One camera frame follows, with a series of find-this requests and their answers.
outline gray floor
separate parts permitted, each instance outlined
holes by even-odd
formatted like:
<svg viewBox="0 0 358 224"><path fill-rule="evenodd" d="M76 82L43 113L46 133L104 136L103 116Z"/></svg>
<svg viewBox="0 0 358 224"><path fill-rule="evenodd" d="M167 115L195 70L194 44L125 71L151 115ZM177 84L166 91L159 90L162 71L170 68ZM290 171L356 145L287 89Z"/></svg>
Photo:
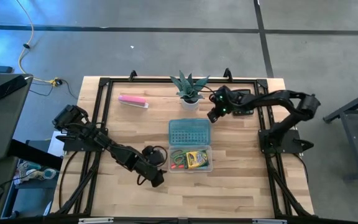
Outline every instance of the gray floor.
<svg viewBox="0 0 358 224"><path fill-rule="evenodd" d="M40 25L257 28L251 0L22 2ZM358 0L259 2L267 29L358 30ZM0 0L0 24L28 21L15 1ZM0 65L19 73L17 58L29 36L0 30ZM267 44L274 77L284 78L288 89L316 93L322 103L314 120L298 126L315 143L305 153L315 213L358 221L358 181L342 180L356 171L354 155L340 121L321 119L358 96L358 36L267 35ZM259 34L39 31L23 67L40 78L66 79L77 95L85 75L128 75L133 69L139 75L177 75L180 69L221 76L229 67L237 77L267 77L260 46ZM29 94L15 138L50 138L51 120L75 101L65 86L49 97Z"/></svg>

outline white cable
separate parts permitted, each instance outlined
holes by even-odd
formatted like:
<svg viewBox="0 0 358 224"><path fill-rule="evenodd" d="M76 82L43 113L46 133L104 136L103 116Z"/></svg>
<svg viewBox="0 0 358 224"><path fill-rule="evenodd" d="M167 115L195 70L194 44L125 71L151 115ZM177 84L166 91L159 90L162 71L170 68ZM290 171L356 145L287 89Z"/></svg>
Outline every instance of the white cable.
<svg viewBox="0 0 358 224"><path fill-rule="evenodd" d="M34 25L33 25L32 21L31 21L31 18L30 18L30 16L29 16L29 13L27 13L27 11L24 9L23 5L19 2L19 0L16 0L16 1L17 1L17 3L20 5L20 7L23 9L23 11L25 12L25 14L27 15L27 18L29 18L29 21L30 21L30 24L31 24L31 37L30 37L29 41L27 41L27 43L26 43L27 45L29 45L30 42L31 42L31 40L32 40L32 38L33 38L33 36L34 36ZM25 50L26 50L26 48L23 47L22 53L20 53L19 60L17 61L17 63L19 64L19 68L20 68L20 70L22 70L22 73L27 74L27 73L24 71L24 69L22 68L22 59L23 59L24 51L25 51Z"/></svg>

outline white pot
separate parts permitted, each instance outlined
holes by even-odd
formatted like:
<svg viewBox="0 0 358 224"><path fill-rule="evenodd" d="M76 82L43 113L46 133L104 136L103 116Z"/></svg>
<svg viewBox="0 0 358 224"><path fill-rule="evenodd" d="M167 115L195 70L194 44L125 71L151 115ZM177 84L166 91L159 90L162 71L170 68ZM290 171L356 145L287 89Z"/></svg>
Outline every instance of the white pot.
<svg viewBox="0 0 358 224"><path fill-rule="evenodd" d="M183 109L193 111L197 110L200 100L197 100L196 103L187 103L184 99L180 99L180 102Z"/></svg>

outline plastic container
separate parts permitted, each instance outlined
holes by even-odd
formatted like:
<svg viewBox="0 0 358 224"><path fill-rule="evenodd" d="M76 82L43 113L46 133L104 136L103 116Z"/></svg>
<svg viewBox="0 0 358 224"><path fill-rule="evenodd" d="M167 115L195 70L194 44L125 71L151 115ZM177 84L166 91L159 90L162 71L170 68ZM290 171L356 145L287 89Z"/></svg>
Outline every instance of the plastic container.
<svg viewBox="0 0 358 224"><path fill-rule="evenodd" d="M169 121L169 145L204 146L211 144L208 119L176 119Z"/></svg>
<svg viewBox="0 0 358 224"><path fill-rule="evenodd" d="M184 154L190 151L206 151L208 165L198 167L194 169L185 169L184 166L179 166L174 163L175 156ZM170 172L211 172L213 170L212 165L212 149L211 146L170 146L168 150L168 169Z"/></svg>

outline black desk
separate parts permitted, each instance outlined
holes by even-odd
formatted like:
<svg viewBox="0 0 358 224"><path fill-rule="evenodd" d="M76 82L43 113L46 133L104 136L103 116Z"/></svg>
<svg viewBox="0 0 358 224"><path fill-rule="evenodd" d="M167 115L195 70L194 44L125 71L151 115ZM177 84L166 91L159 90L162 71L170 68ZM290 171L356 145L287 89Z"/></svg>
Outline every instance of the black desk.
<svg viewBox="0 0 358 224"><path fill-rule="evenodd" d="M0 85L16 76L18 75L0 75ZM0 100L0 184L12 179L18 162L17 157L57 170L60 170L62 165L61 158L12 139L30 89L31 78L27 83L25 87ZM4 186L5 193L0 200L0 216L9 187L9 184Z"/></svg>

